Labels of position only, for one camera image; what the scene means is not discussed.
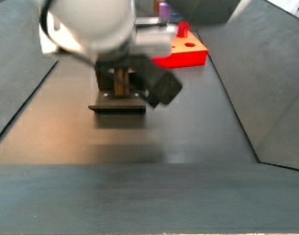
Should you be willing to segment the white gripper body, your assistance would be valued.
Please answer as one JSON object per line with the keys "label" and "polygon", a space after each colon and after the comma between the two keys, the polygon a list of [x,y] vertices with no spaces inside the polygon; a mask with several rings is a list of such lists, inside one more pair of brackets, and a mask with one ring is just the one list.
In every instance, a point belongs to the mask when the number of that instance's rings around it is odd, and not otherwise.
{"label": "white gripper body", "polygon": [[144,83],[145,93],[141,99],[151,106],[168,105],[181,91],[183,85],[173,73],[159,67],[152,59],[169,56],[175,25],[165,22],[152,25],[137,25],[121,44],[108,50],[97,51],[94,67],[101,70],[131,68]]}

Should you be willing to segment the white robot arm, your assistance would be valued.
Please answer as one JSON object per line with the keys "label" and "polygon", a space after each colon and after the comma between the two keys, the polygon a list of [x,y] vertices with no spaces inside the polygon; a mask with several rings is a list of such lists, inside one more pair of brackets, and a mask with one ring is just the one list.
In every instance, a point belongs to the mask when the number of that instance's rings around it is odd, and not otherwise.
{"label": "white robot arm", "polygon": [[156,17],[137,17],[135,0],[42,0],[38,24],[44,32],[49,31],[49,17],[80,45],[72,50],[57,43],[58,50],[101,72],[133,69],[148,91],[141,97],[147,104],[171,103],[183,85],[153,59],[172,54],[173,24]]}

